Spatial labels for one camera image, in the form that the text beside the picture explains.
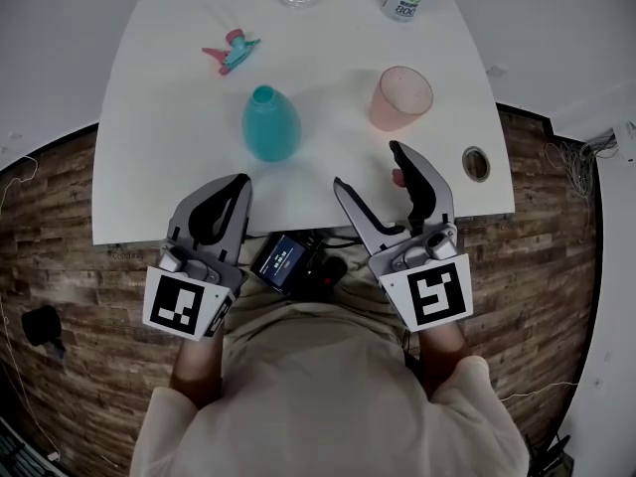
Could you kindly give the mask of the pink plastic cup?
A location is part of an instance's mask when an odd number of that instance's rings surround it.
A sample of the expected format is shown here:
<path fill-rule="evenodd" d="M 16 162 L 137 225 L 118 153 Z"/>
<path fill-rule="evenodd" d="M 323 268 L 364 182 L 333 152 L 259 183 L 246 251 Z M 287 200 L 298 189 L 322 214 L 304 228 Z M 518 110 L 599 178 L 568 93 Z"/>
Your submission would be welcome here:
<path fill-rule="evenodd" d="M 380 76 L 369 118 L 381 131 L 396 131 L 415 122 L 432 105 L 433 91 L 428 80 L 412 68 L 395 66 Z"/>

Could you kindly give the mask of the person's right forearm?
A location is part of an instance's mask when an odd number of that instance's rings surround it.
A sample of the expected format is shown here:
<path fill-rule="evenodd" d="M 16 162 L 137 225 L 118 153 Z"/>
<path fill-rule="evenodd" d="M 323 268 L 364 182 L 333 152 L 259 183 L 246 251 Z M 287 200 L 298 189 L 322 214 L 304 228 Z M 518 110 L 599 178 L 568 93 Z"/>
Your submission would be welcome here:
<path fill-rule="evenodd" d="M 472 351 L 457 322 L 425 329 L 417 333 L 423 386 L 430 398 L 454 373 L 457 364 Z"/>

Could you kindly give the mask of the person's beige shirt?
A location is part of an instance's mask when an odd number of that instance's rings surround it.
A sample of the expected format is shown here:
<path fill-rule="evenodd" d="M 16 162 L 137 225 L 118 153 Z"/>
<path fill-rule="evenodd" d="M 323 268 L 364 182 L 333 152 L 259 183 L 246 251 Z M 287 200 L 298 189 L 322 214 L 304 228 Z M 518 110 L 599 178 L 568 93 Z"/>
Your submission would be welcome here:
<path fill-rule="evenodd" d="M 418 358 L 351 322 L 224 333 L 203 408 L 155 389 L 130 477 L 527 477 L 529 453 L 473 354 L 428 397 Z"/>

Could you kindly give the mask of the black floor stand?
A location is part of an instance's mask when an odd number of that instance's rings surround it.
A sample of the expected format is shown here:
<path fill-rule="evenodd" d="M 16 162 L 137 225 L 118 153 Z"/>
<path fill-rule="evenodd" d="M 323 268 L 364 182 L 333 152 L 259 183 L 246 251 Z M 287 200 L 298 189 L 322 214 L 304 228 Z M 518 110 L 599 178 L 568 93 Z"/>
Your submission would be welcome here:
<path fill-rule="evenodd" d="M 528 477 L 572 477 L 574 459 L 565 452 L 570 440 L 570 435 L 557 436 L 556 443 L 540 452 L 531 445 Z"/>

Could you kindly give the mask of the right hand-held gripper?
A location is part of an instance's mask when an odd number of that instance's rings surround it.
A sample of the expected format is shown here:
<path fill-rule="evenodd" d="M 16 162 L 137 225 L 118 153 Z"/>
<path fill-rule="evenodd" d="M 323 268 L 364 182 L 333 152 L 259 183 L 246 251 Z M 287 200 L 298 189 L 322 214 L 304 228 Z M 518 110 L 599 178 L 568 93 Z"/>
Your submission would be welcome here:
<path fill-rule="evenodd" d="M 412 204 L 407 226 L 383 225 L 353 187 L 339 177 L 334 194 L 372 257 L 369 267 L 410 332 L 473 315 L 469 257 L 457 246 L 452 191 L 411 147 L 389 143 Z"/>

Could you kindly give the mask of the white power box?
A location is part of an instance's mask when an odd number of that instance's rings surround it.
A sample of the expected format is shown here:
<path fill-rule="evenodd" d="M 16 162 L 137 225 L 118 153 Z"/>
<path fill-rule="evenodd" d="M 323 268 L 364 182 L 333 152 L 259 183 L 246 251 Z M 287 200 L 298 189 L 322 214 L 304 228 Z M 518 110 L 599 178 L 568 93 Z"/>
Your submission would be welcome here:
<path fill-rule="evenodd" d="M 621 159 L 636 166 L 636 122 L 628 120 L 615 124 L 613 134 Z"/>

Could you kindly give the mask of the person's left forearm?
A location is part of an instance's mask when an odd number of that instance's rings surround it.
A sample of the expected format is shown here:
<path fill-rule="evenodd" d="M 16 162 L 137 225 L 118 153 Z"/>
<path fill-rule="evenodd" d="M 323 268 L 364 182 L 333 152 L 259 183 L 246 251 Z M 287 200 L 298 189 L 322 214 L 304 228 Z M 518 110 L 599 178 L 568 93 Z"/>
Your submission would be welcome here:
<path fill-rule="evenodd" d="M 222 329 L 212 338 L 184 340 L 177 353 L 169 387 L 197 408 L 216 401 L 222 390 L 223 346 Z"/>

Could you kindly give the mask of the black device with screen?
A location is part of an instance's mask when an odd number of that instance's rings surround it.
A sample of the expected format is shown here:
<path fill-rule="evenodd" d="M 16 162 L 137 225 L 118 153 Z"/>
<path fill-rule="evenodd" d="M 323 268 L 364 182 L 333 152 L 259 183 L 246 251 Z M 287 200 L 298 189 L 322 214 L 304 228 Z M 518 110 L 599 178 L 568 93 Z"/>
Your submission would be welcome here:
<path fill-rule="evenodd" d="M 289 294 L 304 270 L 309 248 L 285 233 L 272 234 L 254 259 L 250 271 L 281 294 Z"/>

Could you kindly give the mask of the pink and teal spray nozzle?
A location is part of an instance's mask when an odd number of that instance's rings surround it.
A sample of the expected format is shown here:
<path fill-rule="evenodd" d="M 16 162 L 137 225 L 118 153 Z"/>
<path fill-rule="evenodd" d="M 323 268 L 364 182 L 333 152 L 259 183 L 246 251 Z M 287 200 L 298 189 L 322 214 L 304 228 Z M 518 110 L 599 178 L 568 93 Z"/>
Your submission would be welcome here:
<path fill-rule="evenodd" d="M 218 64 L 218 72 L 221 76 L 228 75 L 236 67 L 242 64 L 260 43 L 260 39 L 248 40 L 242 29 L 234 29 L 226 34 L 228 50 L 203 48 L 202 52 L 215 59 Z"/>

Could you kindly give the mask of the dark metal floor rack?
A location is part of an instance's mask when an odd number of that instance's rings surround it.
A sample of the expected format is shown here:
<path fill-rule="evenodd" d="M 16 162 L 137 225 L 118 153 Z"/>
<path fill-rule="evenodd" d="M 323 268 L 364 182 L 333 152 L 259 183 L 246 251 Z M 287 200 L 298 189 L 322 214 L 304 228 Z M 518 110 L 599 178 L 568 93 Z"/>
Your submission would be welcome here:
<path fill-rule="evenodd" d="M 0 417 L 0 477 L 69 477 Z"/>

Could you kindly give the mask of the teal large spray bottle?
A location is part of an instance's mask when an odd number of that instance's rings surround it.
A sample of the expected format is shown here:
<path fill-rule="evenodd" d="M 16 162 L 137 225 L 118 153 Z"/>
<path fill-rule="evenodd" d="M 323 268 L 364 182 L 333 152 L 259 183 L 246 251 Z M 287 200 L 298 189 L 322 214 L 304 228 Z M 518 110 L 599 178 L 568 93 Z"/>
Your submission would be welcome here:
<path fill-rule="evenodd" d="M 243 111 L 242 132 L 247 148 L 256 158 L 280 162 L 298 149 L 301 122 L 294 105 L 283 93 L 270 85 L 260 85 Z"/>

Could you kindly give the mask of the black cylindrical floor object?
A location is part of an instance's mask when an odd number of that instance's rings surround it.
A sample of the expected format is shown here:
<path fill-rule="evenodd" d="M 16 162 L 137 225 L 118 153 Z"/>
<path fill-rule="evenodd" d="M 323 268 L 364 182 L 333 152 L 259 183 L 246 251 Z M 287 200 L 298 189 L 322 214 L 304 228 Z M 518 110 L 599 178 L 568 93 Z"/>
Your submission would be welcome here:
<path fill-rule="evenodd" d="M 32 347 L 49 345 L 57 359 L 64 358 L 66 348 L 62 341 L 62 322 L 54 306 L 44 305 L 23 313 L 21 323 L 26 339 Z"/>

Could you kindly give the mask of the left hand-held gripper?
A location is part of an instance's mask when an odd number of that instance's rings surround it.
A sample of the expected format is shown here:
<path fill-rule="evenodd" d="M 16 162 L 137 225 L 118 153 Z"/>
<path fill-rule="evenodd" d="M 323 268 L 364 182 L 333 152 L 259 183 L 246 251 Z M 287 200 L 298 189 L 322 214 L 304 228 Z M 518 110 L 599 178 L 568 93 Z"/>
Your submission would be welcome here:
<path fill-rule="evenodd" d="M 145 325 L 188 340 L 215 334 L 246 280 L 237 263 L 251 199 L 251 179 L 238 173 L 178 204 L 158 264 L 147 268 Z"/>

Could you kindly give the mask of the small black recorder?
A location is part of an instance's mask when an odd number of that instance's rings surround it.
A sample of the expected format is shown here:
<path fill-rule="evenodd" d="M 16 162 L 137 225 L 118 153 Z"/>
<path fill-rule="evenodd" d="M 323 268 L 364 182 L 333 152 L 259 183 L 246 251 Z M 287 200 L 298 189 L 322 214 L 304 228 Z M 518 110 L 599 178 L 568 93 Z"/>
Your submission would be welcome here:
<path fill-rule="evenodd" d="M 316 294 L 330 292 L 347 272 L 344 259 L 335 255 L 326 256 L 313 265 L 309 277 L 310 288 Z"/>

